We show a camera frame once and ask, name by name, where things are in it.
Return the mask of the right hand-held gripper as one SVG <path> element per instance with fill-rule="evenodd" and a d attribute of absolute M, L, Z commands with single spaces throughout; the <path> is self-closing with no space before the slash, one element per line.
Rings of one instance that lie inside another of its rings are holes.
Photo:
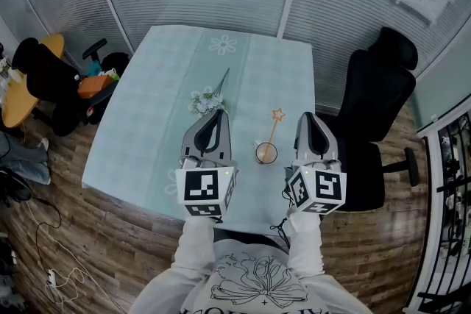
<path fill-rule="evenodd" d="M 297 123 L 296 158 L 285 167 L 288 212 L 327 215 L 346 202 L 347 174 L 341 171 L 338 143 L 327 124 L 304 112 Z"/>

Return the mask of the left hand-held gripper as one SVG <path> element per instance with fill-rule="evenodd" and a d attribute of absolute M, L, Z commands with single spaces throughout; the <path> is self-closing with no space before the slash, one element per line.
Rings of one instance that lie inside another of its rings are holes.
<path fill-rule="evenodd" d="M 236 187 L 237 165 L 210 160 L 231 160 L 229 118 L 215 110 L 197 120 L 184 134 L 183 164 L 175 171 L 177 202 L 187 218 L 222 218 Z M 206 157 L 198 160 L 194 157 Z"/>

